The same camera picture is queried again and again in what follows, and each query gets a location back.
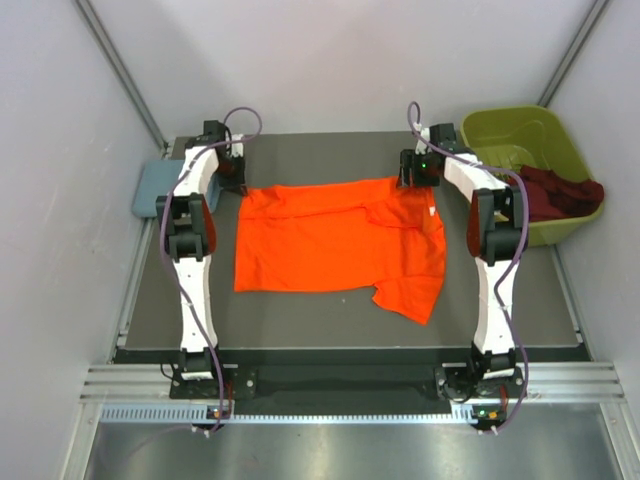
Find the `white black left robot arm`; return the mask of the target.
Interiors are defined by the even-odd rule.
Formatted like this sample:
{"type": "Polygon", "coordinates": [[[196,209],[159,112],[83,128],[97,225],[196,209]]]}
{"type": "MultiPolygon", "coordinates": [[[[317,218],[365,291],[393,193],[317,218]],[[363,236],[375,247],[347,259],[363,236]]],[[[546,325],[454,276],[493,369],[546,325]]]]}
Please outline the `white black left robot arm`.
{"type": "Polygon", "coordinates": [[[217,357],[210,269],[217,245],[209,187],[245,196],[244,137],[222,121],[207,120],[185,144],[176,184],[156,200],[162,260],[177,283],[182,334],[173,382],[184,395],[223,395],[227,374],[217,357]]]}

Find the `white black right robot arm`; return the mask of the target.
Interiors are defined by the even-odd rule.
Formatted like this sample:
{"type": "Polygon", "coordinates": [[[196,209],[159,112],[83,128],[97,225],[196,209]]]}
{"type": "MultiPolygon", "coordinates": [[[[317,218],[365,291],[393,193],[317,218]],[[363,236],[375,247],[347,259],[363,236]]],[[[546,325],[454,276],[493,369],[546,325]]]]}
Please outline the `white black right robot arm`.
{"type": "Polygon", "coordinates": [[[524,187],[498,178],[508,171],[485,165],[460,144],[451,124],[423,127],[409,122],[416,146],[400,154],[397,186],[435,187],[442,180],[469,202],[466,244],[479,279],[477,328],[467,361],[466,380],[487,396],[504,380],[518,376],[512,300],[520,258],[528,242],[528,200],[524,187]]]}

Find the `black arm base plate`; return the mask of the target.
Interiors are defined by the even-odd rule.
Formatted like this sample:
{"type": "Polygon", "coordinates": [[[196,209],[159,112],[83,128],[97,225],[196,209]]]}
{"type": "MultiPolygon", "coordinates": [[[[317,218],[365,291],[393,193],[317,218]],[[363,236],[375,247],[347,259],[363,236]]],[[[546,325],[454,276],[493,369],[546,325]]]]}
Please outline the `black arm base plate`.
{"type": "Polygon", "coordinates": [[[524,386],[516,368],[506,377],[478,379],[461,364],[415,365],[262,365],[223,369],[226,400],[254,400],[280,393],[329,395],[348,393],[413,395],[420,399],[518,397],[524,386]]]}

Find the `orange t shirt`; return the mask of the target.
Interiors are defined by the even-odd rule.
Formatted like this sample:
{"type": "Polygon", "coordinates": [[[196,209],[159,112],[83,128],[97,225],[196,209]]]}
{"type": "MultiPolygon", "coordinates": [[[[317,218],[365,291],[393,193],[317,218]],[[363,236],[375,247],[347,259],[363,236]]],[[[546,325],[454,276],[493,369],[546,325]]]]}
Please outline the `orange t shirt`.
{"type": "Polygon", "coordinates": [[[425,325],[444,285],[447,241],[431,187],[392,177],[253,188],[239,208],[234,290],[374,288],[381,309],[425,325]]]}

